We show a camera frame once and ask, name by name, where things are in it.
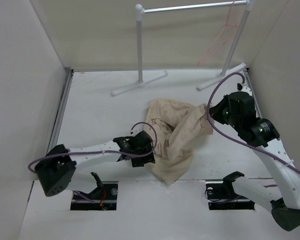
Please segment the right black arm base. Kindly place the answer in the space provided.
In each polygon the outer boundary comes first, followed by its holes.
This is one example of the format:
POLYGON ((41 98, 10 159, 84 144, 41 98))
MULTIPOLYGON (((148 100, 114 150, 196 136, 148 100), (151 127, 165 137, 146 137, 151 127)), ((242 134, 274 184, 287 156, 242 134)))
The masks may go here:
POLYGON ((228 192, 222 182, 212 182, 205 185, 204 196, 211 211, 254 210, 255 203, 248 198, 233 192, 228 192))

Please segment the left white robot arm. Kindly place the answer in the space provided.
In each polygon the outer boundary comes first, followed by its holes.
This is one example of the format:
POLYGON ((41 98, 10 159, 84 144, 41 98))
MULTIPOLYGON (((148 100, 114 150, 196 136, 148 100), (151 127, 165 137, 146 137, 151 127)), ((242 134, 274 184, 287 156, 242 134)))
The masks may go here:
POLYGON ((135 135, 115 137, 90 147, 67 148, 59 144, 37 161, 34 172, 45 196, 53 197, 71 189, 69 185, 80 167, 130 161, 133 168, 138 168, 155 163, 154 150, 157 143, 156 133, 151 137, 142 130, 135 135))

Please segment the beige trousers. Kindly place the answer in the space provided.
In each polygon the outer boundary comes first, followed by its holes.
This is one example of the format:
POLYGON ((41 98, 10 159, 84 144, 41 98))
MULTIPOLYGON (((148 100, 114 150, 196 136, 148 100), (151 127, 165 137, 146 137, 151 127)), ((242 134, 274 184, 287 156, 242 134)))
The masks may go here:
POLYGON ((207 119, 206 103, 195 106, 171 98, 151 100, 145 122, 157 133, 155 163, 147 163, 146 167, 168 186, 190 168, 194 140, 214 131, 207 119))

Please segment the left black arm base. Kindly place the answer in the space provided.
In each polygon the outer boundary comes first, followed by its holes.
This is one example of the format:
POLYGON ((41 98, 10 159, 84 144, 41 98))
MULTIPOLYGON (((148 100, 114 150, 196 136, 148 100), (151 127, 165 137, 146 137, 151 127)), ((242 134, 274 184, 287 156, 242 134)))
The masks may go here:
POLYGON ((104 190, 92 201, 88 201, 78 194, 73 194, 71 211, 115 211, 117 209, 118 182, 106 181, 103 183, 104 190))

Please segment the pink wire hanger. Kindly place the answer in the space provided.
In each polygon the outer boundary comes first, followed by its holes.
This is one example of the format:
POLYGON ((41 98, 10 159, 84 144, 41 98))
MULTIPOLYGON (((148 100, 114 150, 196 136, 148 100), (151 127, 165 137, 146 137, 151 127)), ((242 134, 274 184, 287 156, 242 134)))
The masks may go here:
POLYGON ((201 56, 199 59, 197 66, 202 67, 205 63, 207 63, 210 59, 212 59, 217 53, 219 53, 222 48, 232 40, 237 31, 239 26, 241 25, 238 21, 233 21, 232 18, 232 9, 235 6, 237 0, 234 0, 228 10, 227 18, 222 30, 218 33, 216 38, 213 40, 209 48, 206 52, 201 56))

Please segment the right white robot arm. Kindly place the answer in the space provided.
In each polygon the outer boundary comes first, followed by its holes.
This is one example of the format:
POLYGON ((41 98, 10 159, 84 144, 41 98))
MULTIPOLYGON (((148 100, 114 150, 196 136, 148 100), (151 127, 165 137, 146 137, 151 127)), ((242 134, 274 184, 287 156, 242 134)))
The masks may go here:
POLYGON ((300 171, 285 154, 280 134, 272 122, 257 116, 254 98, 244 91, 233 92, 207 111, 208 121, 229 125, 237 132, 238 144, 253 150, 280 191, 276 194, 235 171, 223 178, 223 194, 228 198, 243 196, 260 205, 287 232, 299 227, 300 171))

